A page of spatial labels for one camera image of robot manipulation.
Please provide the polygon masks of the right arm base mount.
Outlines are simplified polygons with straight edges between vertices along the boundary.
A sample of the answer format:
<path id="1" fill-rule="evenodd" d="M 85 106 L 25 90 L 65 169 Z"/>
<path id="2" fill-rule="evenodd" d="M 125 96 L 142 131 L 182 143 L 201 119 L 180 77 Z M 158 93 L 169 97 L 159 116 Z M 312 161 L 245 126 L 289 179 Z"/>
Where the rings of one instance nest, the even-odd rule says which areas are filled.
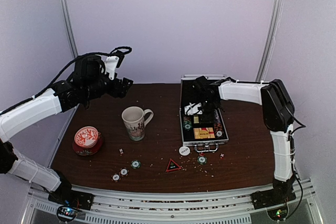
<path id="1" fill-rule="evenodd" d="M 296 194 L 290 192 L 283 196 L 278 194 L 274 189 L 256 191 L 251 194 L 251 202 L 254 209 L 267 209 L 268 217 L 273 221 L 285 221 L 289 216 L 288 203 L 296 199 Z"/>

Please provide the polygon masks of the black red triangle all-in marker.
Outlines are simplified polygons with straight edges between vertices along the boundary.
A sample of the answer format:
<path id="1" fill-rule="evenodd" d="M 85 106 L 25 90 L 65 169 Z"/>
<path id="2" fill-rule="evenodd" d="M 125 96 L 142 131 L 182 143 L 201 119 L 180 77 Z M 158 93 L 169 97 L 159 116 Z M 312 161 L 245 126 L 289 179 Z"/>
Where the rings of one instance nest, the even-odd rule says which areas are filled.
<path id="1" fill-rule="evenodd" d="M 170 172 L 174 172 L 180 169 L 181 169 L 181 166 L 177 162 L 175 162 L 173 159 L 170 158 L 165 172 L 170 173 Z"/>

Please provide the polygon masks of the white dealer button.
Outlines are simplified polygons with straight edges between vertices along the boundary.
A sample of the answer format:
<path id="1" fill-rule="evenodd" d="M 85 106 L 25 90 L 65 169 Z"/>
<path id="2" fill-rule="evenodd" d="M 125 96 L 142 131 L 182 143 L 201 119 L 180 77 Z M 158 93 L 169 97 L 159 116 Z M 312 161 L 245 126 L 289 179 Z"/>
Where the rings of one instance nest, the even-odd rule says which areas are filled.
<path id="1" fill-rule="evenodd" d="M 191 150 L 188 146 L 181 146 L 178 152 L 181 156 L 188 156 L 191 153 Z"/>

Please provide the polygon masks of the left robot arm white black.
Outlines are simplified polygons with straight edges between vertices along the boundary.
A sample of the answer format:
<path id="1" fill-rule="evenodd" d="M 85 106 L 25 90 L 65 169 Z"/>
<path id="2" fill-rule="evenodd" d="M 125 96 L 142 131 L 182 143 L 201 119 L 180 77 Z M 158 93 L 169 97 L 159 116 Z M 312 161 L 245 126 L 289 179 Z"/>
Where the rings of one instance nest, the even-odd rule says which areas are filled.
<path id="1" fill-rule="evenodd" d="M 117 47 L 110 53 L 91 52 L 66 64 L 74 71 L 66 80 L 55 77 L 36 95 L 1 112 L 1 173 L 12 174 L 54 192 L 64 205 L 71 205 L 76 197 L 71 184 L 60 173 L 36 163 L 16 151 L 10 139 L 29 126 L 52 115 L 64 113 L 80 104 L 85 107 L 93 99 L 109 94 L 123 98 L 133 82 L 118 79 L 116 69 L 123 62 L 130 47 Z"/>

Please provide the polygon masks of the aluminium poker case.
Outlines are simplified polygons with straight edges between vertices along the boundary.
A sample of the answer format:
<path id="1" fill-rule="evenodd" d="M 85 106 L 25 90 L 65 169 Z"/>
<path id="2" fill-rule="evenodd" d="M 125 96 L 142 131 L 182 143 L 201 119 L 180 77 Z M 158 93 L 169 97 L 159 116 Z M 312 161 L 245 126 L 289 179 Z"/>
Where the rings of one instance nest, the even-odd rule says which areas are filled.
<path id="1" fill-rule="evenodd" d="M 221 112 L 221 99 L 215 93 L 214 82 L 224 79 L 223 74 L 200 76 L 186 74 L 181 77 L 180 126 L 182 145 L 195 152 L 216 152 L 228 142 Z"/>

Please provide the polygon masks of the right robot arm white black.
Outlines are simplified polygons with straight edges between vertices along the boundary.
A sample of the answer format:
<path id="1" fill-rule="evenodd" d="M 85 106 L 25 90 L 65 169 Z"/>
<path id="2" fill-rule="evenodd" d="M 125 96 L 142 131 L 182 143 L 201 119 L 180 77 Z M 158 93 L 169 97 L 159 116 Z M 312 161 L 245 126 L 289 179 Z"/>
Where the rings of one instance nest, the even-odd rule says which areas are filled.
<path id="1" fill-rule="evenodd" d="M 255 103 L 262 107 L 263 122 L 270 131 L 275 159 L 269 199 L 274 204 L 288 199 L 296 180 L 293 135 L 297 128 L 294 124 L 297 123 L 300 129 L 305 125 L 296 119 L 295 106 L 283 81 L 249 82 L 226 77 L 208 82 L 205 76 L 200 76 L 193 81 L 192 87 L 197 93 L 196 102 L 205 113 L 220 108 L 223 100 Z"/>

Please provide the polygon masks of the blue yellow card deck box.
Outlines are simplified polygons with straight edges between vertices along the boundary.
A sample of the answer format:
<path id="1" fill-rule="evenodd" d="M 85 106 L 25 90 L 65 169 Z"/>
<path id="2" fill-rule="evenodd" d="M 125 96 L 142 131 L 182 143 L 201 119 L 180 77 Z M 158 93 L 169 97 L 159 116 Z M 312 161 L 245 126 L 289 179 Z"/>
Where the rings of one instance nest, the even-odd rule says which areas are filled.
<path id="1" fill-rule="evenodd" d="M 194 122 L 194 124 L 199 124 L 199 116 L 198 115 L 194 115 L 193 116 L 193 122 Z"/>

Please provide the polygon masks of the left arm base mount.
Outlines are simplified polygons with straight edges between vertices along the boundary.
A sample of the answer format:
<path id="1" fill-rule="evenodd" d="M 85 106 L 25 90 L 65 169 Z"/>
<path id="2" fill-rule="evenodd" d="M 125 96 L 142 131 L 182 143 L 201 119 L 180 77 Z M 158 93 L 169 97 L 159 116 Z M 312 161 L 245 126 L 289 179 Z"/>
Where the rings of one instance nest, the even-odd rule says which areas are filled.
<path id="1" fill-rule="evenodd" d="M 56 217 L 64 223 L 74 221 L 84 210 L 90 210 L 94 195 L 80 191 L 71 191 L 69 199 L 62 199 L 60 196 L 48 193 L 48 200 L 58 203 Z"/>

